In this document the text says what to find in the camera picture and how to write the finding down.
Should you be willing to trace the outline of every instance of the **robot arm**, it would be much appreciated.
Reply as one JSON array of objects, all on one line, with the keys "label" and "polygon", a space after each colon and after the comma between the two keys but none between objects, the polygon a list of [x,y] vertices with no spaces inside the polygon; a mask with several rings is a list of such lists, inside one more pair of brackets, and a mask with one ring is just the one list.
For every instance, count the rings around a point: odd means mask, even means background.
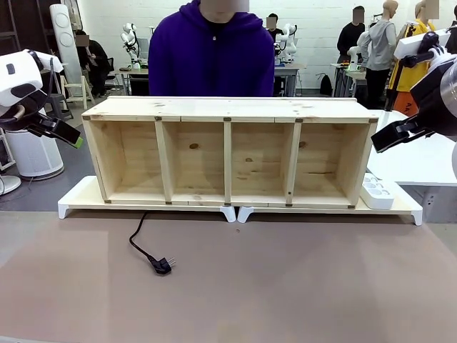
[{"label": "robot arm", "polygon": [[281,52],[281,55],[279,56],[279,59],[283,60],[286,63],[291,63],[293,61],[293,55],[297,52],[294,41],[296,32],[297,25],[286,24],[283,28],[283,34],[280,34],[276,37],[280,41],[279,51]]},{"label": "robot arm", "polygon": [[48,97],[41,90],[43,69],[51,71],[51,81],[54,72],[64,70],[57,57],[32,50],[0,56],[0,128],[25,129],[36,136],[57,138],[79,147],[80,132],[43,110]]},{"label": "robot arm", "polygon": [[131,65],[134,69],[140,69],[139,54],[140,45],[136,38],[136,26],[127,23],[123,27],[124,32],[121,34],[121,39],[124,43],[124,48],[127,54],[130,55]]},{"label": "robot arm", "polygon": [[371,140],[377,152],[435,133],[457,135],[457,55],[446,51],[441,45],[440,35],[435,32],[422,35],[419,42],[416,37],[400,42],[408,46],[410,41],[416,53],[401,59],[404,66],[412,68],[423,61],[431,62],[427,74],[411,89],[419,113],[395,121],[374,134]]}]

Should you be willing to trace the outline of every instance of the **white plastic foot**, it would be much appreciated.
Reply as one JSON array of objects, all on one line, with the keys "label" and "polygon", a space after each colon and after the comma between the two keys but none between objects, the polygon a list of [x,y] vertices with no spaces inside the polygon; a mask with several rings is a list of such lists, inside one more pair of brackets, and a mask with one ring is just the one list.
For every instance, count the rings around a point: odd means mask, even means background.
[{"label": "white plastic foot", "polygon": [[238,213],[238,221],[242,224],[246,223],[249,216],[253,214],[253,207],[240,207],[240,212]]},{"label": "white plastic foot", "polygon": [[60,219],[65,219],[70,211],[71,210],[70,210],[69,205],[60,205],[59,204],[59,218]]},{"label": "white plastic foot", "polygon": [[226,215],[227,221],[229,223],[236,222],[235,208],[233,206],[222,206],[221,212]]},{"label": "white plastic foot", "polygon": [[414,218],[414,224],[419,227],[422,225],[423,211],[412,211],[411,214]]}]

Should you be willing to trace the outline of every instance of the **shelf compartment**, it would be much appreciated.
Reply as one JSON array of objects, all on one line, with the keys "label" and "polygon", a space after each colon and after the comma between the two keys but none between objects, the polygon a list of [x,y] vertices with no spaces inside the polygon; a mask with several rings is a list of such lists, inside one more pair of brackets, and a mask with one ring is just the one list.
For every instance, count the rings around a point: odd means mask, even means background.
[{"label": "shelf compartment", "polygon": [[370,124],[302,124],[294,207],[347,209],[356,205],[358,181],[368,161],[370,128]]},{"label": "shelf compartment", "polygon": [[165,204],[153,122],[84,121],[101,193],[112,204]]},{"label": "shelf compartment", "polygon": [[232,123],[232,196],[234,206],[286,206],[286,175],[294,124]]},{"label": "shelf compartment", "polygon": [[223,206],[224,124],[157,123],[166,198],[173,205]]}]

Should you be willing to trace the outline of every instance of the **white chair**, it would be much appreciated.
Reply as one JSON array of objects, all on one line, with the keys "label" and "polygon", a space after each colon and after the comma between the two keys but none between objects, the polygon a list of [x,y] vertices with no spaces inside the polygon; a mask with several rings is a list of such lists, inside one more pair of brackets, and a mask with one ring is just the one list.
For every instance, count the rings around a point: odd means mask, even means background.
[{"label": "white chair", "polygon": [[[92,101],[93,105],[95,105],[95,100],[91,93],[91,87],[89,87],[85,76],[81,76],[80,84],[69,84],[63,75],[60,76],[60,82],[62,94],[65,96],[65,89],[68,89],[69,92],[69,98],[66,99],[66,102],[82,101],[84,103],[84,109],[87,109],[87,96],[89,95],[89,100]],[[75,96],[71,91],[72,88],[81,88],[82,96]]]}]

